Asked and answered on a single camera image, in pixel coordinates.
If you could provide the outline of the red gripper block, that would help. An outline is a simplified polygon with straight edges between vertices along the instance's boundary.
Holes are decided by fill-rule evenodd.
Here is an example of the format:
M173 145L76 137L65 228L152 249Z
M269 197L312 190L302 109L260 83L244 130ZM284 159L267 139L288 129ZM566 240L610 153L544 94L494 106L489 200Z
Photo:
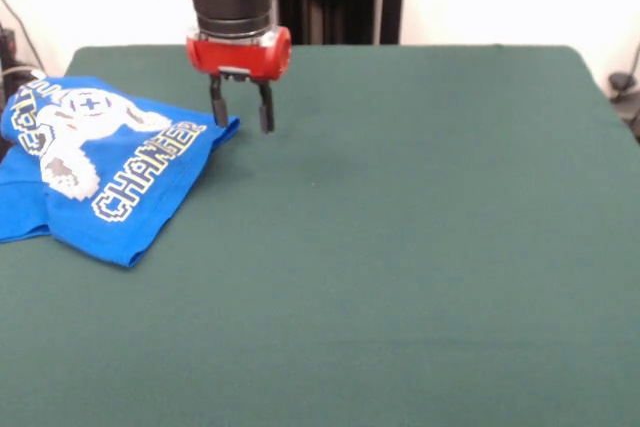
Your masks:
M240 39L211 37L194 30L186 38L186 52L194 68L209 76L209 93L215 123L226 128L228 109L219 76L231 75L254 81L276 81L287 71L292 42L289 29L274 26L265 33ZM273 93L269 82L258 84L259 108L264 133L275 130Z

